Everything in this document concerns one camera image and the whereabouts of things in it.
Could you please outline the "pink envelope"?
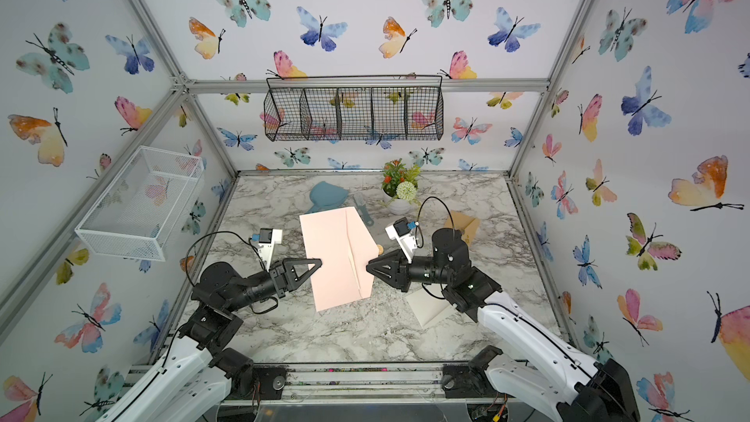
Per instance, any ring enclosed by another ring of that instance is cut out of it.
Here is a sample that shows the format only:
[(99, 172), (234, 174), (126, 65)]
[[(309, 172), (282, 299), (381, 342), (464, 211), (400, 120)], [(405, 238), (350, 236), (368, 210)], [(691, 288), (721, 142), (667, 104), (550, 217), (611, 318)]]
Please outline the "pink envelope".
[(374, 277), (366, 266), (379, 255), (379, 248), (357, 210), (305, 214), (300, 225), (307, 256), (321, 261), (311, 278), (316, 311), (368, 299)]

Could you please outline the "kraft brown envelope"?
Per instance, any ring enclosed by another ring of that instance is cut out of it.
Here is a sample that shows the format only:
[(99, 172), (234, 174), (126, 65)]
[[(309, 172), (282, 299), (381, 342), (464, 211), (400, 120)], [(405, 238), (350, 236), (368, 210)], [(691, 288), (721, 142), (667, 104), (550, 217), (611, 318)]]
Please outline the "kraft brown envelope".
[(462, 240), (471, 246), (480, 228), (480, 219), (457, 211), (450, 211), (445, 228), (461, 232)]

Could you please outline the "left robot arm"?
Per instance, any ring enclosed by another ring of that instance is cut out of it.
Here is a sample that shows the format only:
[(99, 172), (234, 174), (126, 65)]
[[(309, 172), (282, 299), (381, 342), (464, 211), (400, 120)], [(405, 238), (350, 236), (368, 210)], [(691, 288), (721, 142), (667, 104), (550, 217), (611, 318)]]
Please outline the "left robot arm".
[(198, 303), (161, 358), (101, 421), (197, 421), (230, 395), (260, 387), (255, 363), (232, 349), (243, 324), (236, 311), (296, 290), (322, 267), (320, 259), (287, 258), (242, 277), (227, 262), (201, 273), (191, 299)]

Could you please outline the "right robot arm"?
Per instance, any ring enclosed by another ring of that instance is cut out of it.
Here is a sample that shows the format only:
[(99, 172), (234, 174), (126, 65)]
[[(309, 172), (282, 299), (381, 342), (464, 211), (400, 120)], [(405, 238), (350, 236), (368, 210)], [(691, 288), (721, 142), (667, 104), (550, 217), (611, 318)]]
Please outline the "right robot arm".
[(453, 309), (521, 352), (527, 365), (497, 347), (485, 347), (469, 363), (467, 378), (477, 392), (512, 396), (552, 421), (640, 420), (629, 374), (620, 363), (599, 363), (531, 318), (497, 281), (472, 264), (459, 231), (437, 230), (431, 254), (417, 255), (418, 228), (405, 219), (388, 226), (388, 238), (398, 249), (369, 261), (366, 269), (401, 291), (412, 283), (440, 285)]

